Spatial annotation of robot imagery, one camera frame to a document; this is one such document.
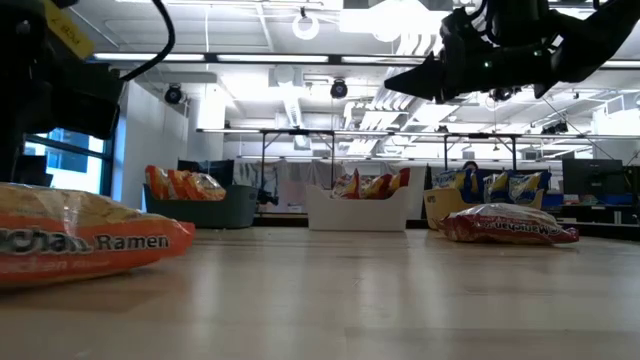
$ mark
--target ceiling light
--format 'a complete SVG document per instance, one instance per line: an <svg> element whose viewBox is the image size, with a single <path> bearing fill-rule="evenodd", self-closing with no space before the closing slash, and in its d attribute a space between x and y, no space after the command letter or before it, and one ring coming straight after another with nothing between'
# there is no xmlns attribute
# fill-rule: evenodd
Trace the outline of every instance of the ceiling light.
<svg viewBox="0 0 640 360"><path fill-rule="evenodd" d="M600 67L600 70L611 69L640 69L640 60L609 60Z"/></svg>
<svg viewBox="0 0 640 360"><path fill-rule="evenodd" d="M257 134L257 129L196 129L197 132L222 133L222 134Z"/></svg>
<svg viewBox="0 0 640 360"><path fill-rule="evenodd" d="M395 65L395 66L416 66L424 62L423 56L365 56L349 55L343 56L342 62L345 64L372 64L372 65Z"/></svg>
<svg viewBox="0 0 640 360"><path fill-rule="evenodd" d="M394 135L393 131L336 131L336 135L359 135L359 136L389 136Z"/></svg>
<svg viewBox="0 0 640 360"><path fill-rule="evenodd" d="M156 55L146 53L96 53L93 54L93 58L102 61L149 61ZM169 54L163 61L204 61L204 54Z"/></svg>
<svg viewBox="0 0 640 360"><path fill-rule="evenodd" d="M300 28L300 21L302 21L303 19L309 19L311 21L311 27L309 27L307 30L302 30ZM320 23L315 16L302 17L301 14L298 14L298 16L293 19L291 29L293 30L293 34L297 36L298 39L311 40L318 36L318 33L320 32Z"/></svg>
<svg viewBox="0 0 640 360"><path fill-rule="evenodd" d="M291 63L304 64L314 63L321 64L329 62L329 56L326 55L276 55L276 54L220 54L219 62L228 63Z"/></svg>
<svg viewBox="0 0 640 360"><path fill-rule="evenodd" d="M397 136L444 137L442 133L397 132Z"/></svg>

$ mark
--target ceiling duct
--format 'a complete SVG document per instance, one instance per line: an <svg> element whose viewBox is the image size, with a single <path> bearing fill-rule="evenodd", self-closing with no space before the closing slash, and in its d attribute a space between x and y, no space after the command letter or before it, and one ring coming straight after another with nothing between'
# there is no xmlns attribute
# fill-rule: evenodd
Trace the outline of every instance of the ceiling duct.
<svg viewBox="0 0 640 360"><path fill-rule="evenodd" d="M302 85L302 70L299 68L278 65L269 69L269 87L280 88L289 126L294 129L304 128L302 110L298 101ZM294 136L293 147L295 150L311 150L311 139L308 136Z"/></svg>

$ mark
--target white bin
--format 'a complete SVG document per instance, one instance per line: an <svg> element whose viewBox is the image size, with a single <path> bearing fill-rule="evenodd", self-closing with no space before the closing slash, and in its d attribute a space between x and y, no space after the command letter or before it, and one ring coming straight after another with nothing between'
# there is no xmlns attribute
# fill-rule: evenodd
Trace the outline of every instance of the white bin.
<svg viewBox="0 0 640 360"><path fill-rule="evenodd" d="M331 191L307 185L309 229L335 231L404 231L407 226L407 187L386 200L331 199Z"/></svg>

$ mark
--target wooden floor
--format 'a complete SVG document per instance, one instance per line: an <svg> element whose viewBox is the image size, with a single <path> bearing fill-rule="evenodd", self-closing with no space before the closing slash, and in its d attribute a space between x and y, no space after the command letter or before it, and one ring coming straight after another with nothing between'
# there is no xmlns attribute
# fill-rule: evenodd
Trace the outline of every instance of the wooden floor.
<svg viewBox="0 0 640 360"><path fill-rule="evenodd" d="M638 359L640 245L202 232L125 276L0 295L2 359Z"/></svg>

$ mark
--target wall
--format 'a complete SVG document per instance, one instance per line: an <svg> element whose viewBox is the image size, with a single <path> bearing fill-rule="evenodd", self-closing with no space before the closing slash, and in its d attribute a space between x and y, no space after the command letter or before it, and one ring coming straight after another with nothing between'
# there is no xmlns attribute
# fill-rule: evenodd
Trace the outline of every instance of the wall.
<svg viewBox="0 0 640 360"><path fill-rule="evenodd" d="M142 207L144 168L175 168L187 156L188 120L135 82L130 82L126 106L117 129L113 198Z"/></svg>
<svg viewBox="0 0 640 360"><path fill-rule="evenodd" d="M189 103L189 130L186 160L221 160L224 135L196 132L200 113L200 100L191 100Z"/></svg>

